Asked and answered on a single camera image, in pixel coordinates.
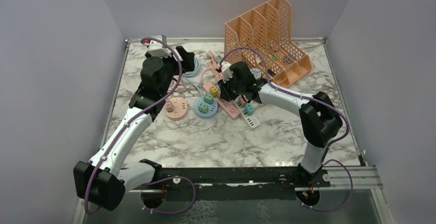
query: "yellow cube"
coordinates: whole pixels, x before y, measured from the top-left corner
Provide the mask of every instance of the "yellow cube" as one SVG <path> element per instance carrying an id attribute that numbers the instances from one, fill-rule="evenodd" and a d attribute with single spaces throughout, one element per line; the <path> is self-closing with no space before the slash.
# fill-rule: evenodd
<path id="1" fill-rule="evenodd" d="M 209 88 L 209 93 L 213 96 L 213 97 L 217 97 L 218 96 L 218 88 L 215 85 L 212 85 Z"/>

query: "power strip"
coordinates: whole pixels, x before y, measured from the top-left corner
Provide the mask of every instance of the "power strip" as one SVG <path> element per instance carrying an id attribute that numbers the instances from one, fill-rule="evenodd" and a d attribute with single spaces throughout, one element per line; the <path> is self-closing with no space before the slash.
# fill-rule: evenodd
<path id="1" fill-rule="evenodd" d="M 213 84 L 211 82 L 206 82 L 205 84 L 203 84 L 203 89 L 209 93 L 209 88 L 212 86 Z M 228 116 L 230 116 L 232 119 L 236 119 L 239 116 L 240 111 L 230 102 L 222 100 L 220 98 L 215 97 L 214 98 L 216 100 L 216 102 L 218 103 L 218 105 L 224 109 L 224 111 L 227 113 Z"/>
<path id="2" fill-rule="evenodd" d="M 252 130 L 260 126 L 260 121 L 255 115 L 248 115 L 245 108 L 239 103 L 238 98 L 233 102 L 236 108 L 241 113 L 242 118 L 247 122 Z"/>

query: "metal frame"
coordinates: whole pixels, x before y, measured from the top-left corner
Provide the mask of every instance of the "metal frame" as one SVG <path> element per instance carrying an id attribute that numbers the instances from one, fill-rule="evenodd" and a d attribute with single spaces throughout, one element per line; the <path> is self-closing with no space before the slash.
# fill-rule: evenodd
<path id="1" fill-rule="evenodd" d="M 303 41 L 303 42 L 321 42 L 324 46 L 324 51 L 326 53 L 331 71 L 332 71 L 332 75 L 333 78 L 336 82 L 336 86 L 339 92 L 339 96 L 341 98 L 341 102 L 343 104 L 344 107 L 344 112 L 347 118 L 349 118 L 349 112 L 348 112 L 348 107 L 347 107 L 347 103 L 346 100 L 343 96 L 343 93 L 340 89 L 340 85 L 339 82 L 337 80 L 333 65 L 331 63 L 330 60 L 330 56 L 329 53 L 327 51 L 326 48 L 326 44 L 325 44 L 325 40 L 326 38 L 293 38 L 293 41 L 298 42 L 298 41 Z M 104 134 L 102 136 L 102 140 L 101 140 L 101 144 L 100 147 L 102 147 L 107 139 L 107 131 L 108 131 L 108 127 L 112 118 L 112 113 L 114 110 L 114 105 L 115 105 L 115 100 L 116 100 L 116 96 L 118 94 L 118 90 L 119 90 L 119 86 L 121 83 L 121 78 L 122 78 L 122 73 L 124 71 L 124 66 L 125 66 L 125 62 L 128 56 L 128 52 L 129 52 L 129 47 L 131 43 L 139 43 L 140 39 L 137 40 L 125 40 L 126 42 L 126 49 L 124 52 L 124 57 L 122 60 L 122 66 L 120 69 L 120 73 L 118 76 L 118 81 L 117 84 L 115 86 L 115 91 L 114 91 L 114 96 L 113 96 L 113 100 L 112 100 L 112 105 L 111 105 L 111 110 L 108 112 L 108 117 L 107 117 L 107 121 L 106 121 L 106 127 L 104 129 Z M 172 39 L 167 39 L 168 43 L 183 43 L 183 42 L 224 42 L 224 38 L 172 38 Z M 358 153 L 358 155 L 362 155 L 359 148 L 358 148 L 358 144 L 357 144 L 357 140 L 354 136 L 352 127 L 350 127 L 350 131 L 351 131 L 351 135 L 353 138 L 353 142 L 355 144 L 356 147 L 356 152 Z M 343 169 L 342 167 L 336 167 L 336 166 L 329 166 L 329 167 L 324 167 L 325 170 L 328 171 L 328 174 L 330 176 L 330 183 L 331 186 L 328 188 L 321 188 L 322 191 L 330 191 L 330 190 L 346 190 L 350 188 L 350 181 L 348 178 L 348 175 L 345 171 L 345 169 Z M 392 217 L 390 215 L 389 212 L 389 208 L 386 205 L 385 202 L 385 198 L 382 192 L 383 189 L 383 184 L 381 182 L 381 179 L 378 175 L 378 171 L 377 168 L 374 166 L 348 166 L 347 169 L 349 170 L 352 179 L 353 179 L 353 187 L 355 189 L 370 189 L 374 198 L 374 203 L 375 206 L 377 208 L 377 211 L 379 213 L 381 222 L 383 224 L 391 224 L 392 222 Z M 306 190 L 306 188 L 295 188 L 295 191 L 299 191 L 299 190 Z M 160 190 L 132 190 L 131 192 L 156 192 Z M 84 221 L 84 216 L 85 216 L 85 212 L 84 212 L 84 207 L 83 207 L 83 199 L 79 199 L 77 202 L 77 207 L 76 207 L 76 212 L 74 214 L 74 217 L 72 219 L 72 223 L 74 224 L 81 224 Z"/>

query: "marble table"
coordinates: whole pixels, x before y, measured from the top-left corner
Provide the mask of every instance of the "marble table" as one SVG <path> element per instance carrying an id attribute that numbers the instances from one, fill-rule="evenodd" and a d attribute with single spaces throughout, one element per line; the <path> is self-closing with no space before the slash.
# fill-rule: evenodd
<path id="1" fill-rule="evenodd" d="M 313 69 L 290 89 L 309 94 L 324 91 L 333 104 L 343 110 L 322 42 L 295 43 L 310 56 Z M 170 45 L 182 45 L 187 51 L 193 51 L 201 62 L 200 73 L 210 60 L 208 51 L 215 56 L 224 54 L 223 42 L 186 41 Z M 130 44 L 107 137 L 119 125 L 141 81 L 139 73 L 145 53 L 145 46 Z M 206 80 L 214 81 L 212 73 L 205 76 Z M 200 74 L 191 80 L 201 88 Z M 193 110 L 198 91 L 185 80 L 182 84 L 187 90 L 173 96 L 187 100 L 188 115 L 180 121 L 172 121 L 161 112 L 138 139 L 124 166 L 133 166 L 144 158 L 164 167 L 295 166 L 301 161 L 307 142 L 297 116 L 271 105 L 254 104 L 255 115 L 261 122 L 255 130 L 250 130 L 242 118 L 232 120 L 223 110 L 212 119 L 201 119 Z M 326 159 L 332 158 L 345 165 L 359 165 L 351 135 L 332 145 Z"/>

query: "robotic arm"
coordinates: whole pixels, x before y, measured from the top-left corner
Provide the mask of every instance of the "robotic arm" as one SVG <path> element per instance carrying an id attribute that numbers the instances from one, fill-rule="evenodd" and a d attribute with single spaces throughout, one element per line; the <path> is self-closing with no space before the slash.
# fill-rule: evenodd
<path id="1" fill-rule="evenodd" d="M 164 36 L 155 38 L 166 42 Z M 90 187 L 88 200 L 110 211 L 120 204 L 126 191 L 156 180 L 156 171 L 161 169 L 161 165 L 145 159 L 134 167 L 121 170 L 129 151 L 154 121 L 165 102 L 155 104 L 146 112 L 143 112 L 143 109 L 166 95 L 173 76 L 178 73 L 177 61 L 165 46 L 154 41 L 143 43 L 148 46 L 148 51 L 147 58 L 142 64 L 141 83 L 131 98 L 129 109 L 121 124 L 105 146 L 87 163 L 79 161 L 74 167 L 77 196 L 85 198 L 87 187 Z M 181 46 L 176 47 L 176 50 L 183 59 L 182 72 L 193 71 L 194 53 L 186 52 Z M 339 115 L 316 102 L 281 93 L 268 85 L 266 79 L 256 80 L 244 62 L 226 66 L 223 72 L 223 76 L 226 77 L 219 81 L 221 99 L 231 101 L 244 95 L 250 101 L 271 104 L 301 118 L 304 135 L 309 144 L 297 172 L 298 180 L 303 185 L 309 185 L 322 168 L 321 160 L 327 143 L 337 135 L 342 126 Z M 311 96 L 294 93 L 300 97 Z M 333 106 L 327 94 L 323 92 L 319 92 L 313 98 Z"/>

